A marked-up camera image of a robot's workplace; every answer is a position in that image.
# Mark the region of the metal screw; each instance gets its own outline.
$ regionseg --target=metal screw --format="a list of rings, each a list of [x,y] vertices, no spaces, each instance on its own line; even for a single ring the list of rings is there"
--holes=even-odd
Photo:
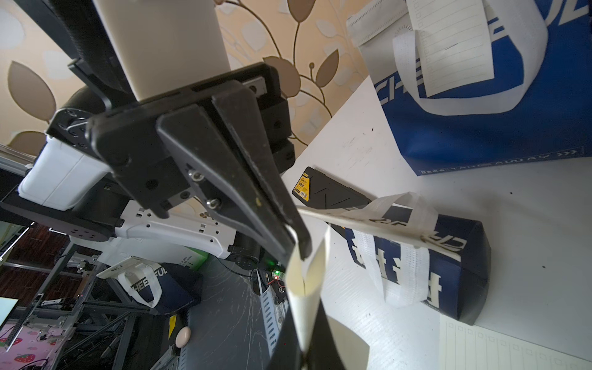
[[[193,182],[200,182],[200,181],[203,181],[205,179],[205,176],[204,175],[202,175],[201,173],[197,172],[194,169],[189,170],[189,177],[191,178],[191,180]]]
[[[220,199],[218,199],[218,198],[210,199],[209,201],[206,202],[206,205],[208,206],[209,209],[215,210],[216,208],[218,208],[220,206]]]

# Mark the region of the wallpaper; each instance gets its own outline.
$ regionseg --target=wallpaper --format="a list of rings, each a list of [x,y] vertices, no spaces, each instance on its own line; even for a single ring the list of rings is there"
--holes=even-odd
[[[0,0],[0,144],[37,154],[56,107],[83,86],[68,63],[14,1]]]
[[[298,156],[368,75],[345,21],[369,0],[214,2],[230,66],[277,68]]]
[[[214,2],[233,69],[264,61],[279,71],[297,155],[368,75],[345,27],[368,0],[196,1]],[[0,0],[0,144],[37,154],[56,107],[83,86],[69,62],[14,1]]]

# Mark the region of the table surface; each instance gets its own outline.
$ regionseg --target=table surface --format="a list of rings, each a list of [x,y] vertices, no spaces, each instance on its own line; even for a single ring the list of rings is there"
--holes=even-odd
[[[307,166],[370,198],[415,191],[441,214],[482,221],[492,271],[476,325],[592,361],[591,158],[418,177],[366,79],[283,175],[288,189]],[[439,314],[376,304],[334,235],[322,299],[328,315],[371,346],[368,369],[437,369]],[[353,300],[348,289],[364,292]]]

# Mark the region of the bag strap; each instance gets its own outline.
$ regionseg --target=bag strap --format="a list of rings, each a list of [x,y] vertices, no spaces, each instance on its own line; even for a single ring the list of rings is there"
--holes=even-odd
[[[420,98],[416,81],[415,31],[392,40],[395,64],[403,86],[426,112],[438,115],[494,114],[513,109],[539,72],[545,58],[548,31],[534,0],[488,0],[522,56],[524,80],[519,86],[476,98]]]
[[[148,280],[149,288],[152,291],[153,298],[151,302],[146,302],[144,298],[141,297],[140,293],[138,293],[134,288],[131,287],[131,282],[127,278],[125,271],[117,275],[117,280],[123,287],[123,290],[125,290],[126,293],[129,294],[132,298],[134,298],[138,303],[142,303],[143,305],[146,305],[150,308],[155,308],[156,305],[158,305],[158,302],[160,301],[160,297],[162,296],[162,287],[158,282],[158,277],[156,276],[154,270],[152,269],[152,266],[150,265],[141,263],[136,267],[144,273],[146,279]]]
[[[343,216],[358,220],[380,219],[393,203],[413,208],[407,222],[410,228],[431,232],[436,227],[438,213],[421,195],[413,192],[375,199],[363,209],[344,212]],[[384,256],[376,255],[374,236],[357,230],[353,233],[370,280],[388,304],[405,307],[427,299],[430,255],[426,247],[399,243],[401,258],[400,262],[395,264],[396,267],[393,267],[397,271],[398,285],[384,285],[382,278],[386,278],[386,271],[381,267],[384,264],[374,263],[377,258]]]

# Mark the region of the lined paper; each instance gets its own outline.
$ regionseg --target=lined paper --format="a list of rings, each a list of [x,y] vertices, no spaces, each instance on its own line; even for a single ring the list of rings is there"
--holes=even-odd
[[[481,0],[408,0],[407,7],[427,96],[494,77]]]
[[[592,362],[440,315],[440,370],[592,370]]]

